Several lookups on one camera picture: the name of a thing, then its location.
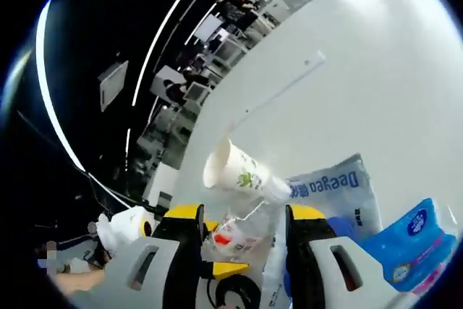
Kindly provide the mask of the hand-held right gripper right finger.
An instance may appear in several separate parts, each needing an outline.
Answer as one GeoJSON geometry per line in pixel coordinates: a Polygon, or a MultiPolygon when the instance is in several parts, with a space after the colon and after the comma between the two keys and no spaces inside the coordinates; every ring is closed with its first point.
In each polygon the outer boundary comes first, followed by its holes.
{"type": "Polygon", "coordinates": [[[408,308],[383,267],[349,237],[338,237],[317,209],[287,205],[286,269],[293,308],[408,308]]]}

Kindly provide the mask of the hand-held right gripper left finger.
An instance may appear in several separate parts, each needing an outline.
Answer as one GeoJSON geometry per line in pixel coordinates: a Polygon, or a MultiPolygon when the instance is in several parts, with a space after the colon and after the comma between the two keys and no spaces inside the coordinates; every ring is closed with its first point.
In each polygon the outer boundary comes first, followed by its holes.
{"type": "Polygon", "coordinates": [[[125,245],[105,270],[104,308],[194,308],[204,205],[169,210],[150,237],[125,245]]]}

